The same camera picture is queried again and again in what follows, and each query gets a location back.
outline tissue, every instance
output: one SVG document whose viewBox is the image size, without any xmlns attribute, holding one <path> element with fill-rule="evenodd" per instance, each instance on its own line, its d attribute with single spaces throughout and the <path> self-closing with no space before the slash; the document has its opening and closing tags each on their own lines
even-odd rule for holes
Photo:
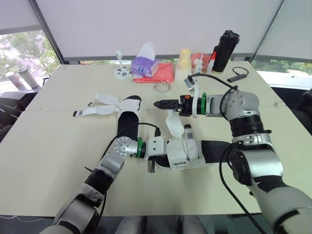
<svg viewBox="0 0 312 234">
<path fill-rule="evenodd" d="M 145 43 L 131 63 L 133 79 L 153 77 L 158 71 L 158 62 L 155 61 L 155 43 Z"/>
</svg>

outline green ring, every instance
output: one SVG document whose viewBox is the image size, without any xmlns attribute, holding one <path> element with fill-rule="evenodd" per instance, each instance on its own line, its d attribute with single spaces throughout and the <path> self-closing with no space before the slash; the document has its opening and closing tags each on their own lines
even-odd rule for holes
<svg viewBox="0 0 312 234">
<path fill-rule="evenodd" d="M 136 154 L 136 158 L 140 158 L 141 157 L 142 145 L 143 145 L 143 140 L 138 137 L 137 138 L 137 154 Z"/>
<path fill-rule="evenodd" d="M 203 93 L 201 97 L 201 105 L 200 105 L 200 110 L 201 110 L 202 115 L 206 114 L 206 102 L 207 102 L 206 97 L 207 97 L 207 94 Z"/>
</svg>

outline black thermos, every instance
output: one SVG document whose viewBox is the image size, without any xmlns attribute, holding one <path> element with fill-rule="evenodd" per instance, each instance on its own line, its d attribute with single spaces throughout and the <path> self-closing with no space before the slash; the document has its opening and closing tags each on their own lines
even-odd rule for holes
<svg viewBox="0 0 312 234">
<path fill-rule="evenodd" d="M 239 34 L 234 33 L 232 30 L 226 30 L 220 37 L 219 45 L 216 47 L 216 57 L 212 72 L 222 73 L 228 63 L 230 56 L 239 43 Z"/>
</svg>

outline gray floor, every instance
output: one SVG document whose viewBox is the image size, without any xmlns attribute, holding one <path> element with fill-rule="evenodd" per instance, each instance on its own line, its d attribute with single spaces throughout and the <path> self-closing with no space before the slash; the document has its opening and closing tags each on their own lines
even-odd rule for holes
<svg viewBox="0 0 312 234">
<path fill-rule="evenodd" d="M 178 216 L 149 216 L 146 234 L 176 234 Z M 247 217 L 231 215 L 199 215 L 208 234 L 258 234 L 259 231 L 253 226 Z M 39 234 L 43 229 L 50 226 L 52 218 L 18 216 L 16 218 L 0 218 L 0 234 Z M 267 232 L 273 234 L 261 214 L 254 218 Z M 114 234 L 123 217 L 103 217 L 96 234 Z"/>
</svg>

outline purple tissue box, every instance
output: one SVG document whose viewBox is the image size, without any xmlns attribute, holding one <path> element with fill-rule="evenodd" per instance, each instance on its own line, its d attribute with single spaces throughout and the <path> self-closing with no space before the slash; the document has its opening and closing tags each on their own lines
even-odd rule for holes
<svg viewBox="0 0 312 234">
<path fill-rule="evenodd" d="M 136 57 L 131 63 L 131 69 L 134 74 L 153 77 L 158 71 L 158 62 L 145 57 Z"/>
</svg>

